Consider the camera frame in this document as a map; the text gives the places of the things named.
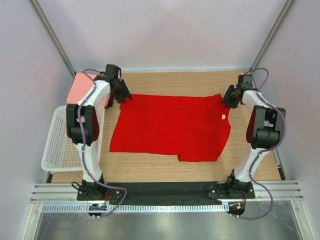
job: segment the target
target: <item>pink block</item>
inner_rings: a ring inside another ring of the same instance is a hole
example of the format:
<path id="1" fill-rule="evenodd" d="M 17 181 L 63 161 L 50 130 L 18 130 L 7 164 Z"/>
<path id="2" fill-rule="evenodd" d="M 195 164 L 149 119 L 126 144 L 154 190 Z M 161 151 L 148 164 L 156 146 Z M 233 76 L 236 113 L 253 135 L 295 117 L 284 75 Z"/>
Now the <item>pink block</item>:
<path id="1" fill-rule="evenodd" d="M 97 76 L 96 74 L 89 74 L 93 79 Z M 75 75 L 71 90 L 69 92 L 68 98 L 66 99 L 66 104 L 76 104 L 79 102 L 91 89 L 93 83 L 92 81 L 82 72 L 78 72 Z M 102 105 L 105 107 L 108 104 L 109 96 L 102 101 Z"/>

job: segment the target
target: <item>plastic basket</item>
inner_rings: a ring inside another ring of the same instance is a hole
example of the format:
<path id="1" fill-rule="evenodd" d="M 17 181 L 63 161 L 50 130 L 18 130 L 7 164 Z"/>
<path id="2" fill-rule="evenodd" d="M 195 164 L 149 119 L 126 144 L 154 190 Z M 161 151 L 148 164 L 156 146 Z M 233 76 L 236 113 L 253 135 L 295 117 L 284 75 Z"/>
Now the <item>plastic basket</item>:
<path id="1" fill-rule="evenodd" d="M 53 114 L 41 161 L 41 167 L 45 171 L 74 172 L 83 170 L 76 145 L 67 136 L 66 107 L 58 107 Z M 99 137 L 93 144 L 97 150 L 98 161 L 100 161 L 105 117 L 105 108 L 102 105 L 97 108 L 96 115 L 99 123 Z"/>

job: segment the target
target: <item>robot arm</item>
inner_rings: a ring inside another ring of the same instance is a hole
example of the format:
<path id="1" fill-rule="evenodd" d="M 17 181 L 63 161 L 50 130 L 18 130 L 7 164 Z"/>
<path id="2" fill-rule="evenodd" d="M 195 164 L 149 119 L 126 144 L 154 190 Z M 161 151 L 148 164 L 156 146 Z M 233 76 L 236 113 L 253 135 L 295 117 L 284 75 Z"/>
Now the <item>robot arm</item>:
<path id="1" fill-rule="evenodd" d="M 233 109 L 241 103 L 252 110 L 246 130 L 246 141 L 248 143 L 246 152 L 241 163 L 228 176 L 225 185 L 225 191 L 232 193 L 230 195 L 235 197 L 241 197 L 244 193 L 252 192 L 250 175 L 253 177 L 262 159 L 270 151 L 259 153 L 276 146 L 284 134 L 284 122 L 281 116 L 276 110 L 265 104 L 266 101 L 262 101 L 263 99 L 261 92 L 257 92 L 257 89 L 253 87 L 253 76 L 251 74 L 241 74 L 238 76 L 237 85 L 230 85 L 221 101 L 222 104 Z M 277 109 L 283 116 L 286 116 L 285 109 L 279 107 Z"/>
<path id="2" fill-rule="evenodd" d="M 66 107 L 66 131 L 67 136 L 72 139 L 80 154 L 83 167 L 82 185 L 79 187 L 78 200 L 90 200 L 94 196 L 103 196 L 106 192 L 88 175 L 83 164 L 83 153 L 85 165 L 100 183 L 104 184 L 103 173 L 99 167 L 98 153 L 95 141 L 99 136 L 99 123 L 96 109 L 100 106 L 103 99 L 113 96 L 118 103 L 125 103 L 126 98 L 132 99 L 125 81 L 121 79 L 121 69 L 118 66 L 108 64 L 105 72 L 94 78 L 95 85 L 89 92 L 76 104 L 68 104 Z M 78 119 L 78 108 L 81 106 L 81 119 Z M 85 143 L 79 121 L 83 122 Z"/>

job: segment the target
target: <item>white wall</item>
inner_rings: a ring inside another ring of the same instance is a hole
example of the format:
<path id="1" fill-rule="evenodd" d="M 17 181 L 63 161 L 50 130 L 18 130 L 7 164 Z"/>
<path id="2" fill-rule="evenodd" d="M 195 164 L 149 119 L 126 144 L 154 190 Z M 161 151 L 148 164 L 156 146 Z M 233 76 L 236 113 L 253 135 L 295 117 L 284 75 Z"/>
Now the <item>white wall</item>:
<path id="1" fill-rule="evenodd" d="M 260 63 L 270 70 L 262 93 L 287 111 L 287 137 L 279 149 L 285 173 L 298 180 L 316 226 L 320 222 L 319 13 L 320 1 L 296 1 Z M 257 75 L 258 85 L 263 74 Z"/>
<path id="2" fill-rule="evenodd" d="M 76 71 L 251 67 L 285 0 L 39 0 Z"/>
<path id="3" fill-rule="evenodd" d="M 0 1 L 0 36 L 0 239 L 16 240 L 72 77 L 27 0 Z"/>

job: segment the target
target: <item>red shirt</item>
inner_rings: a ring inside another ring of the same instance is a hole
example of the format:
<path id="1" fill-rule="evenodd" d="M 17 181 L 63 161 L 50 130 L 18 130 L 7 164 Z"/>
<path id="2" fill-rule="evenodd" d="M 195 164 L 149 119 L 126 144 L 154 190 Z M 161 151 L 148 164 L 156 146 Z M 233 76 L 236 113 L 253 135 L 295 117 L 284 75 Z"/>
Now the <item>red shirt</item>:
<path id="1" fill-rule="evenodd" d="M 230 108 L 207 97 L 133 94 L 121 113 L 110 152 L 177 155 L 179 161 L 217 161 L 229 138 Z"/>

